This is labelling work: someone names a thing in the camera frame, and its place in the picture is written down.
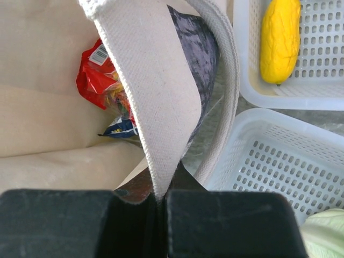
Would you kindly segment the red candy bag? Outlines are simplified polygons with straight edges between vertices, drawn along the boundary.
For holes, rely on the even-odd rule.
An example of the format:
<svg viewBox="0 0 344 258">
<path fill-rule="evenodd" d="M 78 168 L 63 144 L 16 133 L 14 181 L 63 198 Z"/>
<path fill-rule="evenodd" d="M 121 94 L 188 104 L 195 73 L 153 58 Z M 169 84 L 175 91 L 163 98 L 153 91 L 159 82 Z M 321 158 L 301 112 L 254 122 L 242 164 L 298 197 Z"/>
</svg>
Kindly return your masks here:
<svg viewBox="0 0 344 258">
<path fill-rule="evenodd" d="M 82 53 L 76 86 L 95 106 L 134 121 L 124 86 L 101 39 Z"/>
</svg>

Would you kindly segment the beige canvas tote bag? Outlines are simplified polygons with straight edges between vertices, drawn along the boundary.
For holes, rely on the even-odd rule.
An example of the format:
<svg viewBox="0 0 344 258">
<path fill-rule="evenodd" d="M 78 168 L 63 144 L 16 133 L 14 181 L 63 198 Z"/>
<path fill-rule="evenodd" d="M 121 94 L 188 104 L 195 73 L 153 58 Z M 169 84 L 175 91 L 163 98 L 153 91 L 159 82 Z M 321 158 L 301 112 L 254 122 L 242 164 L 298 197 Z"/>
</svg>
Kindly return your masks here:
<svg viewBox="0 0 344 258">
<path fill-rule="evenodd" d="M 199 127 L 201 98 L 170 9 L 205 22 L 220 48 L 221 119 L 195 173 L 214 173 L 237 109 L 240 68 L 230 1 L 1 1 L 1 192 L 114 190 L 148 168 L 161 200 Z M 96 138 L 111 119 L 81 98 L 80 55 L 101 39 L 141 146 Z"/>
</svg>

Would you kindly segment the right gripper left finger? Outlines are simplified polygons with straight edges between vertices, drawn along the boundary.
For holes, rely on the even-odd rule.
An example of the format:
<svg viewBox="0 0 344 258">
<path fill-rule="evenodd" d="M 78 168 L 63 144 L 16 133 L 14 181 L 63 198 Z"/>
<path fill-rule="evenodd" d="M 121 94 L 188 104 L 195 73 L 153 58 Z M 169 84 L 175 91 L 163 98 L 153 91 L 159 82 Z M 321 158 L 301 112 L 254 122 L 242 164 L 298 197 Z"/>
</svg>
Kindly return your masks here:
<svg viewBox="0 0 344 258">
<path fill-rule="evenodd" d="M 127 190 L 1 194 L 1 257 L 158 257 L 155 200 Z"/>
</svg>

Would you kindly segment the blue snack bag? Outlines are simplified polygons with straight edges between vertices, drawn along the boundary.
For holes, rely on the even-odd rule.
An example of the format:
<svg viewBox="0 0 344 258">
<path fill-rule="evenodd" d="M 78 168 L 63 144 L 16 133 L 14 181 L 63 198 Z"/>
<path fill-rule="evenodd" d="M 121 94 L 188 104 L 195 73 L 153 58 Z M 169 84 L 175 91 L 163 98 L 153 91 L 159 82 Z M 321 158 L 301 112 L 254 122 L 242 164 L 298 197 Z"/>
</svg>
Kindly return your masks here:
<svg viewBox="0 0 344 258">
<path fill-rule="evenodd" d="M 122 116 L 117 117 L 102 134 L 98 134 L 100 137 L 111 138 L 130 138 L 137 135 L 138 130 L 135 123 Z"/>
</svg>

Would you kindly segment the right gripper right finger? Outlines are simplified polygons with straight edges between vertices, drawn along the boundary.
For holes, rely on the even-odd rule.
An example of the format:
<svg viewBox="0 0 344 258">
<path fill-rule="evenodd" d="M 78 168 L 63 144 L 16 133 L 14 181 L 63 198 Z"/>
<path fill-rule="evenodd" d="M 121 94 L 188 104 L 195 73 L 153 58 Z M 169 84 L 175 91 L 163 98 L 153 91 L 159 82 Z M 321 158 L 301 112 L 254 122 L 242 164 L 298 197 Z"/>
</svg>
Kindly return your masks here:
<svg viewBox="0 0 344 258">
<path fill-rule="evenodd" d="M 307 257 L 277 193 L 170 190 L 166 220 L 169 257 Z"/>
</svg>

